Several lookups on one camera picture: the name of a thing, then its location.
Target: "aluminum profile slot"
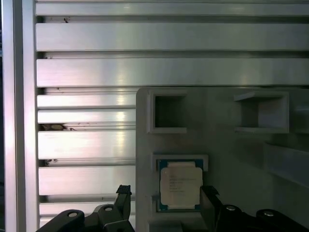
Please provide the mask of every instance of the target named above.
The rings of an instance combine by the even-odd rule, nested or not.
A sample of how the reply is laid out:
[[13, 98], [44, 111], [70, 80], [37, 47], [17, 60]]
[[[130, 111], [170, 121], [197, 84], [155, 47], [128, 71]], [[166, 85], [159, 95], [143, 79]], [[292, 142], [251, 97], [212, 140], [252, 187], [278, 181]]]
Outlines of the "aluminum profile slot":
[[135, 160], [135, 131], [42, 131], [39, 159]]
[[37, 68], [38, 87], [309, 84], [301, 58], [39, 59]]
[[[40, 215], [42, 217], [56, 216], [65, 210], [78, 209], [88, 216], [93, 213], [97, 206], [103, 204], [113, 204], [113, 202], [41, 203]], [[135, 214], [135, 202], [131, 202], [131, 214]]]
[[135, 95], [39, 95], [37, 102], [38, 109], [135, 108]]
[[39, 110], [38, 123], [135, 122], [135, 109]]
[[119, 185], [135, 193], [135, 166], [39, 168], [40, 195], [115, 194]]
[[305, 16], [305, 4], [171, 2], [38, 2], [37, 15]]

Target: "screw head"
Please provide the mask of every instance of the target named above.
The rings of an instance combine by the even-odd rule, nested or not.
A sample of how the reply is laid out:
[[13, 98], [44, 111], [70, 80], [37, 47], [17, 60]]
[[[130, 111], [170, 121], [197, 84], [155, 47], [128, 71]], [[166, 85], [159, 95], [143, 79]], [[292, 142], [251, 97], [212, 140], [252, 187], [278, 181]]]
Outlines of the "screw head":
[[112, 208], [111, 207], [107, 207], [104, 209], [105, 211], [112, 211]]
[[274, 213], [273, 212], [270, 212], [270, 211], [265, 211], [264, 212], [264, 215], [268, 216], [268, 217], [272, 217], [274, 216]]
[[227, 206], [226, 209], [229, 210], [229, 211], [235, 211], [236, 210], [236, 208], [232, 205]]
[[69, 215], [68, 215], [69, 217], [76, 217], [77, 216], [77, 213], [70, 213]]

